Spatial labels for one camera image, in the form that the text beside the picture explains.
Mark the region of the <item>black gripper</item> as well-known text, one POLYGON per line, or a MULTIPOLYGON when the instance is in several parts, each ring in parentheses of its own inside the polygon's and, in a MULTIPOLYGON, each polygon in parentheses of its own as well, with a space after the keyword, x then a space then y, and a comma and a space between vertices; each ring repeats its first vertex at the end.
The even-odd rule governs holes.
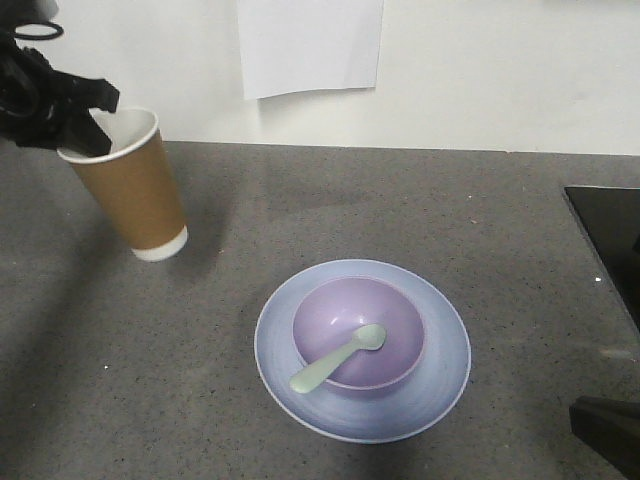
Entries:
POLYGON ((1 137, 19 147, 109 154, 112 141, 89 109, 115 113, 120 91, 106 79, 56 71, 56 91, 81 107, 58 110, 51 88, 53 74, 38 50, 19 47, 12 33, 1 31, 1 137))

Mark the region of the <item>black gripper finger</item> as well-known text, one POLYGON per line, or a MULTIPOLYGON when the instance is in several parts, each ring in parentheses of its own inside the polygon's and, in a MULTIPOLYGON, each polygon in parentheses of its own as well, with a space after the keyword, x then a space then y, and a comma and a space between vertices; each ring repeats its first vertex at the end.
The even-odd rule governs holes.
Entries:
POLYGON ((572 433, 626 478, 639 477, 639 403, 582 396, 569 407, 572 433))

